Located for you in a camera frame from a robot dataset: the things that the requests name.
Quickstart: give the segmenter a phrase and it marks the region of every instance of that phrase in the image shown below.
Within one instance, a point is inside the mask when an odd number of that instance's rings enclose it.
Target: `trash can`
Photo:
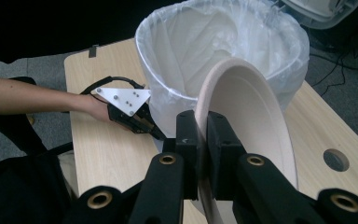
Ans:
[[[268,0],[189,0],[155,10],[135,34],[148,81],[151,115],[167,137],[176,116],[194,109],[203,80],[219,61],[236,57],[258,69],[281,110],[300,88],[310,43],[290,15]]]

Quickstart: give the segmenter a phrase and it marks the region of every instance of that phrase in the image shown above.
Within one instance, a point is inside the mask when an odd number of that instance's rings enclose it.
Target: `floor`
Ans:
[[[39,86],[66,91],[63,61],[73,53],[75,52],[20,59],[11,64],[0,63],[0,77],[28,76]],[[358,134],[358,52],[349,54],[343,61],[339,61],[343,66],[336,66],[336,62],[335,53],[310,48],[306,81]],[[34,129],[47,148],[71,141],[69,114],[40,113],[34,114],[34,119]],[[23,155],[0,134],[0,161]]]

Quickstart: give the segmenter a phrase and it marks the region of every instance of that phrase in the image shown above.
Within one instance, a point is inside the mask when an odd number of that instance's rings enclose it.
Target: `cable hole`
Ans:
[[[344,172],[350,168],[350,161],[337,149],[329,148],[324,152],[324,162],[330,169]]]

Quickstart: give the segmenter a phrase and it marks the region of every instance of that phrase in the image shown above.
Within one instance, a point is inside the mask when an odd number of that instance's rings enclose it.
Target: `human hand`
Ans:
[[[93,118],[102,121],[102,122],[108,122],[112,123],[113,125],[118,126],[121,129],[128,130],[128,128],[122,126],[119,123],[113,122],[109,118],[109,113],[107,110],[107,102],[99,95],[82,95],[86,96],[87,98],[84,98],[85,105],[83,112],[88,113]]]

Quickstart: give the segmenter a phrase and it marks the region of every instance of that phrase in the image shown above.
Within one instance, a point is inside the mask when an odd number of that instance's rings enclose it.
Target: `table surface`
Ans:
[[[97,48],[94,58],[83,51],[65,59],[67,90],[80,93],[104,77],[129,77],[147,83],[133,39]],[[112,82],[112,88],[131,88]],[[321,189],[339,188],[358,196],[358,136],[333,109],[304,82],[284,112],[296,158],[298,189],[316,198]],[[121,191],[145,178],[158,154],[149,134],[133,134],[89,115],[71,112],[79,193],[106,185]],[[338,172],[324,161],[325,151],[344,161]],[[203,215],[185,202],[184,223],[205,223]]]

